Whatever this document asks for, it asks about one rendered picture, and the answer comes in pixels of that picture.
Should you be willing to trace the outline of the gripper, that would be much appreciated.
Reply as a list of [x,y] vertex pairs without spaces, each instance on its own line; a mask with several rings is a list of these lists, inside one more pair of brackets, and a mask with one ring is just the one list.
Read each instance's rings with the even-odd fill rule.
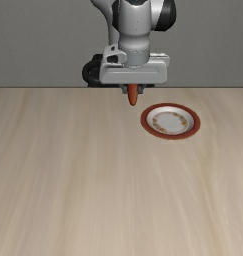
[[170,57],[164,53],[150,53],[148,61],[145,54],[129,54],[120,50],[117,44],[104,49],[100,65],[99,80],[102,84],[120,84],[122,94],[127,94],[127,85],[138,85],[138,94],[143,94],[146,84],[164,84],[167,81],[167,67]]

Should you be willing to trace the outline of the orange carrot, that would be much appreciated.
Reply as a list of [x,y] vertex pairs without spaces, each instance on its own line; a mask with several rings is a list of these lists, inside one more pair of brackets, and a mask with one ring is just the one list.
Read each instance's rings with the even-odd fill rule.
[[138,98],[138,85],[128,84],[127,85],[127,95],[131,106],[135,106]]

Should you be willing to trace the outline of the white plate with red rim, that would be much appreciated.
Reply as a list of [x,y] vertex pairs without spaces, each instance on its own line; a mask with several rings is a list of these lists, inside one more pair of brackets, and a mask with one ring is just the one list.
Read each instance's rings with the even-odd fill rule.
[[142,112],[140,123],[151,135],[166,140],[187,139],[201,126],[200,118],[193,110],[175,103],[151,105]]

